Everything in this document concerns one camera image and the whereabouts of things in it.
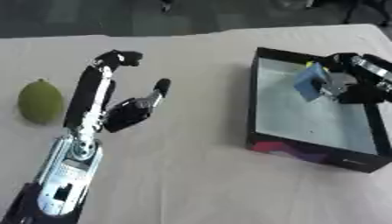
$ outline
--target white tablecloth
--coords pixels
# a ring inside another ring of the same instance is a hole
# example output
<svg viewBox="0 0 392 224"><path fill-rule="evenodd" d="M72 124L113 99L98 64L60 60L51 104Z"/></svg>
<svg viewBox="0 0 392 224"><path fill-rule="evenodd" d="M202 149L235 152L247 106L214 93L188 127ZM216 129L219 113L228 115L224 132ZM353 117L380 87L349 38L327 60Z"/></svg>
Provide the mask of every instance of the white tablecloth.
<svg viewBox="0 0 392 224"><path fill-rule="evenodd" d="M367 24L0 39L0 214L62 133L60 119L40 127L20 117L20 89L45 78L69 102L86 64L118 49L140 51L144 60L116 72L112 103L146 95L161 77L171 78L172 88L150 120L100 135L105 155L80 223L391 223L392 167L368 175L245 150L249 66L258 46L392 60L387 37Z"/></svg>

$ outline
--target robotic hand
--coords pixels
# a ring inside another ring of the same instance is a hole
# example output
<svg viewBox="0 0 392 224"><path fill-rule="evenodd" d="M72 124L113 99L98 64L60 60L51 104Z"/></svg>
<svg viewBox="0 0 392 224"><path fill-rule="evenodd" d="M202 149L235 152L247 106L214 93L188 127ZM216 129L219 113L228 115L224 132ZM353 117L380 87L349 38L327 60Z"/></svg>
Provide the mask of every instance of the robotic hand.
<svg viewBox="0 0 392 224"><path fill-rule="evenodd" d="M95 134L105 128L116 132L147 119L165 98L170 80L162 79L144 98L130 98L106 110L119 66L139 65L139 52L113 50L97 57L80 77L64 127L37 177L25 184L1 224L77 223L88 188L102 159Z"/></svg>
<svg viewBox="0 0 392 224"><path fill-rule="evenodd" d="M339 103L392 102L392 63L371 54L336 53L317 60L319 73L313 87ZM355 82L338 83L331 74L344 73Z"/></svg>

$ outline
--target black box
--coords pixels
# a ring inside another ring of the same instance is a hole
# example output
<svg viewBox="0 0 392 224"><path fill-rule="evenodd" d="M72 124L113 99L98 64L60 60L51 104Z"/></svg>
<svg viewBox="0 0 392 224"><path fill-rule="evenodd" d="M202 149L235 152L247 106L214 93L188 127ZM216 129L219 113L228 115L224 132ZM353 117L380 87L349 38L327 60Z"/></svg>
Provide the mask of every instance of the black box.
<svg viewBox="0 0 392 224"><path fill-rule="evenodd" d="M306 102L293 77L309 54L258 48L251 68L247 146L305 161L373 172L392 161L378 106Z"/></svg>

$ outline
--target tennis ball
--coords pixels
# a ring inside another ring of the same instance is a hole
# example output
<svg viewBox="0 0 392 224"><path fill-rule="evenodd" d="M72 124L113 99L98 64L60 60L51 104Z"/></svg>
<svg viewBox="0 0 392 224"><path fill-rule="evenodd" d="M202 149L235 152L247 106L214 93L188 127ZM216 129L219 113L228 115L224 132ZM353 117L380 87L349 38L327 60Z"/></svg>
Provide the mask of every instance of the tennis ball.
<svg viewBox="0 0 392 224"><path fill-rule="evenodd" d="M46 124L63 110L60 91L49 82L39 79L25 86L17 99L19 111L27 120Z"/></svg>

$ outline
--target dark floor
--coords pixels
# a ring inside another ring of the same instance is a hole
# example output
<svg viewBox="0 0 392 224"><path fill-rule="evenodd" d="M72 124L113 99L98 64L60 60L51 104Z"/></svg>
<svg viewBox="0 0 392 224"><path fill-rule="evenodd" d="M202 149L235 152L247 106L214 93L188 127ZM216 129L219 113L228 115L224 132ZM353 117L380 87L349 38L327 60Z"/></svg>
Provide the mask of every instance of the dark floor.
<svg viewBox="0 0 392 224"><path fill-rule="evenodd" d="M158 0L0 0L0 38L167 36L238 28L337 25L347 9L344 1L338 0L305 10L304 1L177 0L172 11L163 15ZM353 23L380 20L381 16L366 6L353 17ZM392 28L384 31L392 34Z"/></svg>

